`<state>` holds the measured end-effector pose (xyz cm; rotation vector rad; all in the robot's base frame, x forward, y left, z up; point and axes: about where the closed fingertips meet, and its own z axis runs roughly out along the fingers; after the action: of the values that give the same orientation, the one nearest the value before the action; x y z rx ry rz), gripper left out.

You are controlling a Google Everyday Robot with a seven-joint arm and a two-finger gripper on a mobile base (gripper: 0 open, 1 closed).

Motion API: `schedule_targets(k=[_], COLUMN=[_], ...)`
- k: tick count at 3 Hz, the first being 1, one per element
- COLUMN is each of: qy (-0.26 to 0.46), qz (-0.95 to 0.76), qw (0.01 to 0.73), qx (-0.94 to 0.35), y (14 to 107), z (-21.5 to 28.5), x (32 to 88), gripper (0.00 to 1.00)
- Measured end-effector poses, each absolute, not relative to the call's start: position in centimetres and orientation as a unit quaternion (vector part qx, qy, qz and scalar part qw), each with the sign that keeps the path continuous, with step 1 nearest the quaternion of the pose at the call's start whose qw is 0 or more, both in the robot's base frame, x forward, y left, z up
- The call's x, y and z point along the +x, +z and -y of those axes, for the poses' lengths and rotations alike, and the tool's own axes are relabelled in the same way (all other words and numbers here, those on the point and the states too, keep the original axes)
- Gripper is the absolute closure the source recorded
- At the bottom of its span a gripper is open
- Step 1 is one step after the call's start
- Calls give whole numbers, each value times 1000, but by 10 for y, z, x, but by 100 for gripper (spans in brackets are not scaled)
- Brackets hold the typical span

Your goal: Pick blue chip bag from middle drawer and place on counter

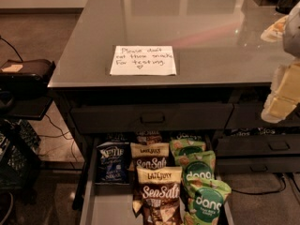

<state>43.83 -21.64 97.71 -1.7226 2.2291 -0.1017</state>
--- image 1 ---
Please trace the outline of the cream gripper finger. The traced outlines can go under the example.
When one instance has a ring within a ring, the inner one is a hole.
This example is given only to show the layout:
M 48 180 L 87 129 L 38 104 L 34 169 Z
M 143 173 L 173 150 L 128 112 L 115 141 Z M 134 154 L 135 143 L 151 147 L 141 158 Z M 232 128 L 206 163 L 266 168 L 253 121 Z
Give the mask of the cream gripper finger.
M 286 119 L 293 112 L 296 105 L 281 97 L 269 95 L 263 105 L 261 118 L 268 123 L 278 123 Z
M 274 73 L 271 91 L 280 98 L 300 102 L 300 64 L 279 66 Z

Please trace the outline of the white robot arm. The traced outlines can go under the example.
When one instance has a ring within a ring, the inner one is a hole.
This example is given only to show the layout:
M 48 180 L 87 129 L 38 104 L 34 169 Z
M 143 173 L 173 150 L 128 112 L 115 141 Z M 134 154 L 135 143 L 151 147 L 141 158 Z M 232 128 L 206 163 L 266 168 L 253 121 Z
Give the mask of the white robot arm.
M 285 120 L 300 103 L 300 2 L 261 34 L 268 42 L 282 41 L 283 50 L 294 57 L 288 66 L 279 66 L 273 75 L 271 92 L 264 102 L 261 118 L 268 123 Z

